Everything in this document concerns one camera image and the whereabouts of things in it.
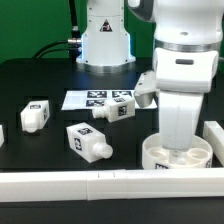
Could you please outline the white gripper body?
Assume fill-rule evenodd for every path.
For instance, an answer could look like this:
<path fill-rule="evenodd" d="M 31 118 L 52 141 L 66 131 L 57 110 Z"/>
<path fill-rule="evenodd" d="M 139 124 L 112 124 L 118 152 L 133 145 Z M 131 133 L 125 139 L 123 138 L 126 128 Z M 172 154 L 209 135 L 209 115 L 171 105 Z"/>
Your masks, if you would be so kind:
<path fill-rule="evenodd" d="M 163 148 L 177 151 L 190 149 L 202 102 L 202 94 L 159 93 L 159 133 Z"/>

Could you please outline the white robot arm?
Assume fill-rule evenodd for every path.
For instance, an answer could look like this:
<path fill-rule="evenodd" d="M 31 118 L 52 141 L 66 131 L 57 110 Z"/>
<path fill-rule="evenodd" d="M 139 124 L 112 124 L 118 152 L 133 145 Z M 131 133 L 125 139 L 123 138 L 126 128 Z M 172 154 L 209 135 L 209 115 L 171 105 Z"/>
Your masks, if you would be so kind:
<path fill-rule="evenodd" d="M 124 28 L 125 7 L 156 24 L 153 69 L 140 76 L 135 99 L 147 107 L 158 93 L 161 145 L 187 151 L 203 95 L 210 91 L 217 71 L 224 0 L 87 0 L 80 66 L 106 72 L 135 61 Z"/>

